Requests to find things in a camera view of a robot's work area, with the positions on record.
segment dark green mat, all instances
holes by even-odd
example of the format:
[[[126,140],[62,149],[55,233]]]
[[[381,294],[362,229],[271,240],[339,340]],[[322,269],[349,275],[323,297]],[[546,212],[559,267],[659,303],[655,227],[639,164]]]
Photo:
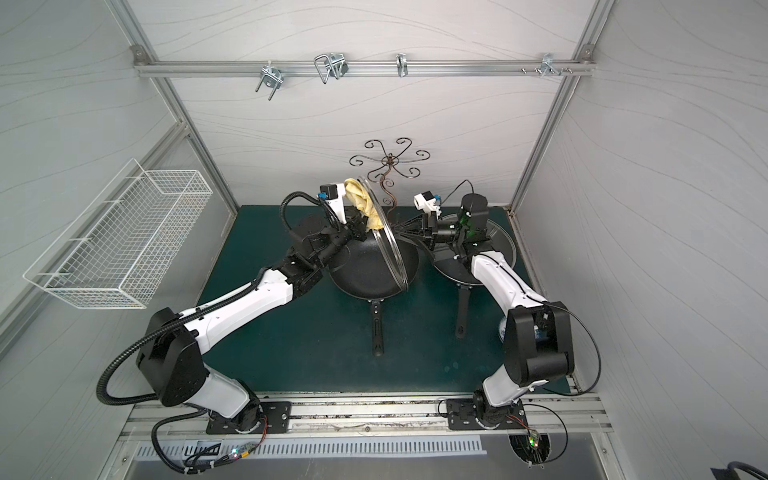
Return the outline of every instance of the dark green mat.
[[[287,210],[295,223],[318,208]],[[402,209],[403,216],[416,213]],[[492,208],[490,218],[509,225],[501,208]],[[277,206],[242,207],[200,303],[249,282],[289,245]],[[515,271],[528,282],[521,260]],[[485,288],[472,289],[467,335],[458,340],[457,304],[456,285],[422,255],[409,291],[382,304],[385,354],[375,358],[369,304],[324,276],[306,295],[230,334],[204,359],[258,392],[471,392],[502,364],[502,311]],[[549,388],[567,392],[568,384],[562,379]]]

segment wall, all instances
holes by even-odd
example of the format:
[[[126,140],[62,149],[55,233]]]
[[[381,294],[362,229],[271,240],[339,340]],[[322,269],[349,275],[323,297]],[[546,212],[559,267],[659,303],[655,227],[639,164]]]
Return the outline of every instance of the wall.
[[[158,57],[165,61],[311,60],[342,52],[350,60],[570,58],[593,0],[467,3],[180,2],[130,0]],[[550,108],[559,79],[287,78],[272,101],[255,78],[174,80],[190,116],[242,204],[278,204],[287,191],[364,175],[349,165],[376,138],[397,154],[432,157],[403,165],[421,177],[392,178],[401,204],[431,189],[444,196],[473,180],[494,204],[506,204]],[[403,160],[416,159],[413,152]],[[458,203],[461,195],[452,198]]]
[[[518,212],[598,339],[629,478],[768,469],[766,25],[764,0],[618,2]]]
[[[99,0],[0,8],[0,311],[28,285],[22,273],[61,229],[174,124],[131,62]],[[161,167],[202,170],[186,140]],[[147,310],[46,303],[0,361],[0,476],[98,475],[130,407],[100,404],[96,379],[141,336],[150,312],[195,303],[229,219],[214,194]],[[111,387],[121,395],[148,389],[135,369],[118,372]]]
[[[0,312],[22,273],[132,157],[174,124],[103,2],[0,10]]]

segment white wire basket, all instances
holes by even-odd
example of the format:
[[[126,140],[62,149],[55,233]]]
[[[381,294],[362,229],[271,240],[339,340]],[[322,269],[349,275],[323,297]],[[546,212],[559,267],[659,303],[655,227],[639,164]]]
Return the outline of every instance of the white wire basket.
[[[197,170],[133,159],[23,277],[80,309],[146,308],[211,193]]]

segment black corrugated cable conduit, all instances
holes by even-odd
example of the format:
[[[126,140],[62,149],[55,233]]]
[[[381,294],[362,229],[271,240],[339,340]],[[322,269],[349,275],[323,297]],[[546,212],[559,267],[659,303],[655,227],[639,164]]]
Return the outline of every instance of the black corrugated cable conduit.
[[[286,207],[288,204],[293,200],[294,198],[302,197],[304,200],[307,200],[312,205],[320,205],[320,200],[316,199],[312,195],[309,195],[305,192],[293,192],[292,194],[288,194],[283,201],[280,203],[280,208],[278,210],[278,214],[280,215],[280,220],[283,222],[283,226],[286,228],[286,230],[290,231],[290,225],[288,224],[288,220],[286,220]]]

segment pan handle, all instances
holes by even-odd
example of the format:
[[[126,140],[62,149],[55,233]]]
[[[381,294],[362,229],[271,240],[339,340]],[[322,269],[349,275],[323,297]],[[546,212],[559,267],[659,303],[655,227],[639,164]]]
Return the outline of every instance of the pan handle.
[[[373,319],[373,356],[384,355],[384,327],[382,324],[382,301],[371,300]]]

